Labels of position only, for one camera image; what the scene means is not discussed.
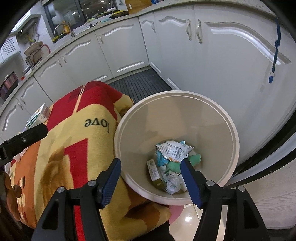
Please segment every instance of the crumpled plastic bag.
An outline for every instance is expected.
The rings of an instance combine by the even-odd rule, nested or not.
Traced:
[[[161,175],[164,183],[166,184],[166,192],[170,195],[180,191],[181,180],[175,172],[168,171],[166,166],[158,168],[159,174]]]

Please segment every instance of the faucet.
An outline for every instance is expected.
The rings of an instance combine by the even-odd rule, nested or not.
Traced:
[[[57,28],[58,28],[59,26],[61,26],[61,25],[67,25],[67,26],[69,27],[69,29],[70,29],[71,36],[72,36],[72,37],[75,36],[74,31],[71,30],[69,24],[67,24],[67,23],[60,23],[58,26],[56,26],[56,28],[54,29],[54,34],[57,33]]]
[[[92,28],[93,25],[91,24],[91,22],[90,22],[90,20],[89,20],[89,17],[87,16],[87,14],[86,14],[86,13],[79,14],[79,17],[80,17],[81,15],[85,15],[85,16],[86,16],[86,18],[87,18],[87,20],[88,20],[88,22],[89,22],[89,27]]]

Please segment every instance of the screw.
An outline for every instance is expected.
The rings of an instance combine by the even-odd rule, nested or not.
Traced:
[[[65,191],[65,188],[64,188],[64,187],[59,187],[59,188],[57,189],[57,192],[58,192],[58,193],[61,193],[61,192],[63,192],[63,191]]]
[[[212,186],[215,185],[215,183],[212,180],[208,180],[207,181],[207,185],[210,186],[210,187],[212,187]]]
[[[89,185],[90,187],[93,187],[93,186],[96,185],[96,181],[94,181],[94,180],[89,181],[89,182],[88,182],[88,185]]]
[[[243,187],[243,186],[239,186],[239,190],[240,190],[241,192],[244,192],[246,189],[245,189],[245,187]]]

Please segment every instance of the white cabinet door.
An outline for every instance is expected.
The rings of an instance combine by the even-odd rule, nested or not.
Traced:
[[[59,55],[78,86],[92,80],[105,82],[113,78],[94,32],[63,48]]]
[[[0,137],[9,140],[21,132],[31,117],[23,105],[14,97],[0,116]]]
[[[149,65],[138,18],[100,28],[96,35],[114,77]]]
[[[79,87],[72,80],[65,63],[58,54],[41,66],[34,77],[53,102]]]
[[[239,134],[239,163],[262,148],[285,124],[296,102],[296,44],[281,27],[272,84],[276,23],[240,9],[195,5],[202,44],[196,41],[197,79],[191,91],[221,105]]]
[[[154,14],[163,53],[165,80],[174,89],[188,89],[187,85],[197,78],[193,7],[165,9]]]
[[[30,77],[17,91],[16,98],[31,115],[34,114],[41,105],[45,104],[50,107],[53,104],[37,83],[34,76]]]
[[[154,13],[139,17],[150,66],[162,77],[163,60]]]

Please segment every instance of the cardboard box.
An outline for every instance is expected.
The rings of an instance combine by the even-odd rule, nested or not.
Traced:
[[[49,114],[49,108],[45,104],[43,104],[27,121],[25,129],[28,130],[36,125],[46,122],[48,120]]]
[[[157,170],[157,166],[153,159],[149,160],[147,162],[148,171],[151,177],[151,181],[153,186],[155,186],[157,189],[165,190],[166,185],[164,184],[161,176],[159,175],[159,172]]]

